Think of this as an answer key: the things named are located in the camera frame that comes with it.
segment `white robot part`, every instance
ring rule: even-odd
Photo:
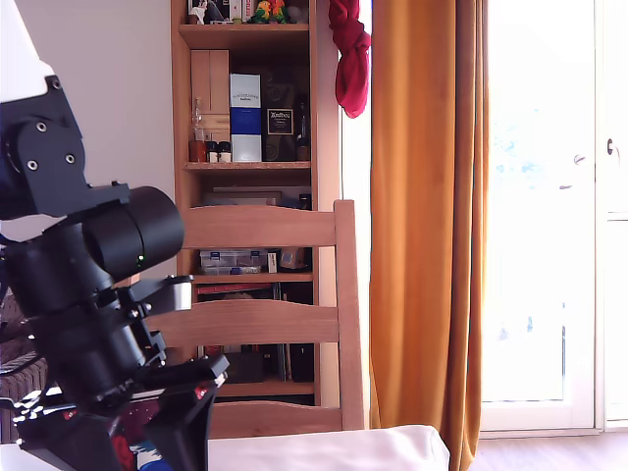
[[[43,95],[54,74],[39,60],[15,0],[0,0],[0,103]]]

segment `shelf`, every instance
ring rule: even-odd
[[[314,278],[308,273],[257,273],[252,275],[193,275],[194,283],[218,284],[218,283],[280,283],[280,282],[311,282]]]
[[[246,171],[246,170],[310,170],[311,162],[187,162],[184,168],[191,172]]]
[[[292,381],[267,380],[264,383],[223,384],[218,389],[218,397],[244,397],[253,395],[303,395],[313,394],[314,383],[294,383]]]
[[[232,53],[309,53],[309,25],[180,25],[190,49],[229,49]]]
[[[200,177],[215,179],[221,186],[307,185],[311,182],[311,162],[186,162],[183,168]]]

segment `white table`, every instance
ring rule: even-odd
[[[446,471],[447,451],[432,427],[327,434],[214,440],[209,443],[209,470],[234,471]],[[0,447],[2,471],[54,471],[56,468],[21,451]]]

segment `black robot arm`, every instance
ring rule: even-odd
[[[204,471],[211,407],[229,363],[165,366],[164,339],[145,323],[189,309],[191,278],[115,287],[179,252],[179,211],[156,188],[89,185],[63,87],[56,76],[45,81],[47,93],[1,104],[0,220],[65,219],[31,240],[0,239],[0,294],[11,288],[49,379],[43,392],[0,399],[0,408],[18,414],[26,451],[60,469],[109,471],[122,469],[111,421],[155,400],[145,436],[176,471]]]

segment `small jar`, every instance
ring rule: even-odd
[[[219,162],[231,162],[232,161],[232,144],[223,140],[218,144],[218,161]]]
[[[215,140],[206,140],[207,162],[212,164],[218,163],[218,142]]]
[[[189,161],[205,162],[206,160],[205,142],[203,140],[191,140],[189,142]]]

